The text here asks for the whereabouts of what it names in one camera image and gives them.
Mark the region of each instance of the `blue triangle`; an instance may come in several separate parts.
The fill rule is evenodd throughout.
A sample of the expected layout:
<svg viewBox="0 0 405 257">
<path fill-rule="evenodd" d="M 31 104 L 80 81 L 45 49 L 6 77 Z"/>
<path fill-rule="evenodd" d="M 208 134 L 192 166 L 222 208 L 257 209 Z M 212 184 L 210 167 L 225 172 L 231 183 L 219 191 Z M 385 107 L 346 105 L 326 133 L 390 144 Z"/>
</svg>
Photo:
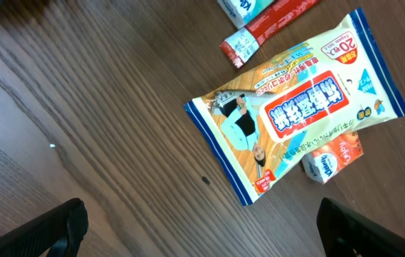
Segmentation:
<svg viewBox="0 0 405 257">
<path fill-rule="evenodd" d="M 359 81 L 358 90 L 363 91 L 364 93 L 370 93 L 376 95 L 374 84 L 372 83 L 371 77 L 367 73 L 367 70 L 364 69 L 362 73 L 361 80 Z"/>
</svg>

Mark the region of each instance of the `red rectangular logo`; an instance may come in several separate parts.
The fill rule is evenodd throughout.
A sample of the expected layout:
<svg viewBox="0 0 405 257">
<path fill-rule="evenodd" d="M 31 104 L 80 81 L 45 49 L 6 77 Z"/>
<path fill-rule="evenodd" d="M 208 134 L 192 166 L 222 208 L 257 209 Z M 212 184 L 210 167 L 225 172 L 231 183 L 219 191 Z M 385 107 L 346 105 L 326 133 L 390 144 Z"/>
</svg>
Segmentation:
<svg viewBox="0 0 405 257">
<path fill-rule="evenodd" d="M 326 71 L 265 106 L 279 138 L 291 135 L 349 104 L 331 71 Z"/>
</svg>

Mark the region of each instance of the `woman's black hair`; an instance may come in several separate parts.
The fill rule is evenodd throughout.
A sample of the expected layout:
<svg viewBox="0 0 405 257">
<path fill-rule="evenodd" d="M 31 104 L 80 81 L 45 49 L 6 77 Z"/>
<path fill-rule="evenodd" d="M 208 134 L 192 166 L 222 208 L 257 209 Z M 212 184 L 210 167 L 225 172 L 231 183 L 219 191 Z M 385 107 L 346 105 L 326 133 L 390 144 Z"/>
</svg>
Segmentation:
<svg viewBox="0 0 405 257">
<path fill-rule="evenodd" d="M 262 158 L 262 160 L 258 161 L 258 159 L 256 159 L 256 157 L 254 157 L 254 160 L 261 165 L 261 167 L 264 167 L 264 165 L 266 165 L 266 157 Z"/>
</svg>

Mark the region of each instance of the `light blue box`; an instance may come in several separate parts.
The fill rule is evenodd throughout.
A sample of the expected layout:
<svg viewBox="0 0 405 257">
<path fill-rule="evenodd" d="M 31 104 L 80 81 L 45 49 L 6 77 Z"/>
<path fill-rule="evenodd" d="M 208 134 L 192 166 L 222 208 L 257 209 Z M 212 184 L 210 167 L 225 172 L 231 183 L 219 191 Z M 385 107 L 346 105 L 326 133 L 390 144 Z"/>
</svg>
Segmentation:
<svg viewBox="0 0 405 257">
<path fill-rule="evenodd" d="M 247 25 L 274 0 L 218 0 L 219 5 L 238 29 Z"/>
</svg>

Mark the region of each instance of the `orange carton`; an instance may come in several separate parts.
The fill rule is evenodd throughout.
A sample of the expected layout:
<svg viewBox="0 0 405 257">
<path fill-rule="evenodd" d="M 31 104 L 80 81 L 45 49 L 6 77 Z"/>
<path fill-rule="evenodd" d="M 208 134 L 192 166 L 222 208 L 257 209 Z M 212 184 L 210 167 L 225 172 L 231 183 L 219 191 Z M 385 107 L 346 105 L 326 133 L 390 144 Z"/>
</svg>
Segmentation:
<svg viewBox="0 0 405 257">
<path fill-rule="evenodd" d="M 307 175 L 320 183 L 326 183 L 343 168 L 362 156 L 357 132 L 345 133 L 302 158 Z"/>
</svg>

